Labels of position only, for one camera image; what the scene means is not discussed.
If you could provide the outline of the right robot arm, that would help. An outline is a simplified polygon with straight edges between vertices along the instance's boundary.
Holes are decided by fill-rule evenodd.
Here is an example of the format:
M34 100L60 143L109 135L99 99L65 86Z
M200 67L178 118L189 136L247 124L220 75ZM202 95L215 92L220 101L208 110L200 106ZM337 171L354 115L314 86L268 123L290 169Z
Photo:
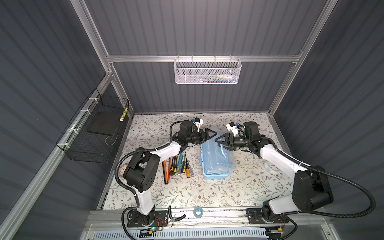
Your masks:
M276 197L263 203L261 217L267 223L275 221L286 213L309 213L334 201L327 175L323 168L309 169L302 162L295 160L277 147L275 142L259 133L255 122L245 122L237 130L234 123L228 125L230 132L215 139L216 143L228 151L247 149L249 152L272 163L293 180L290 194Z

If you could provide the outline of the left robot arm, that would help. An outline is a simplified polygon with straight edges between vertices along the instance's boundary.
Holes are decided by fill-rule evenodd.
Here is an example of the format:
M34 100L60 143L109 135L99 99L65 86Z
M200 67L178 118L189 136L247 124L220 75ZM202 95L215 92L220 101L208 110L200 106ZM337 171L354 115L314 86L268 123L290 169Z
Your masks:
M170 125L168 143L152 148L137 148L122 156L115 168L115 180L119 186L133 193L136 216L145 226L154 218L156 207L150 188L156 178L158 166L185 151L190 144L201 145L217 135L217 132L201 128L203 120L176 121Z

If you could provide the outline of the orange handled hex key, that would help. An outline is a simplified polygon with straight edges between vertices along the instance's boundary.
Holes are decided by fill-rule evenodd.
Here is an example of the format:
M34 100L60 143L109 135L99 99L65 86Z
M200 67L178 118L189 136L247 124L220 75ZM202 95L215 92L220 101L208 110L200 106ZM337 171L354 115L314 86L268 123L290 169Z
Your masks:
M168 184L168 171L167 171L167 165L166 162L162 162L162 168L163 168L163 177L164 177L164 184Z

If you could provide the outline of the blue plastic tool box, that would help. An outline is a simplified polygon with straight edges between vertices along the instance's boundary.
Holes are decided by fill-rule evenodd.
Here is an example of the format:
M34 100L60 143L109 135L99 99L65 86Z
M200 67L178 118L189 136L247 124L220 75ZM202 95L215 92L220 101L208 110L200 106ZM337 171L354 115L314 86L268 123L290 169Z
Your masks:
M215 142L217 137L226 133L225 131L216 128L211 130L217 132L217 135L201 145L200 163L203 175L206 180L225 179L236 168L234 152Z

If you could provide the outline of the red handled hex key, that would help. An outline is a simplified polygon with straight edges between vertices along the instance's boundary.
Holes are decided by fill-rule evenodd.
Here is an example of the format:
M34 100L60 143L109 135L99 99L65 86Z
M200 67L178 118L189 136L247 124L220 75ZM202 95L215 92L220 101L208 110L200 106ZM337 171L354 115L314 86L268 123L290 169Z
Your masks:
M169 158L169 162L168 162L168 180L167 180L167 183L169 184L170 183L170 178L171 178L171 169L172 169L172 158Z

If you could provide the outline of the yellow black utility knife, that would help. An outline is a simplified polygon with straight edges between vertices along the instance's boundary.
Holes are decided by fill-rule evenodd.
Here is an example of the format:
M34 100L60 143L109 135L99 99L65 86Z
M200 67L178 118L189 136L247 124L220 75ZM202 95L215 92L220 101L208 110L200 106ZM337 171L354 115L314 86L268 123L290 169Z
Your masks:
M178 155L172 157L172 169L171 169L171 176L174 176L177 171L177 163L178 163Z

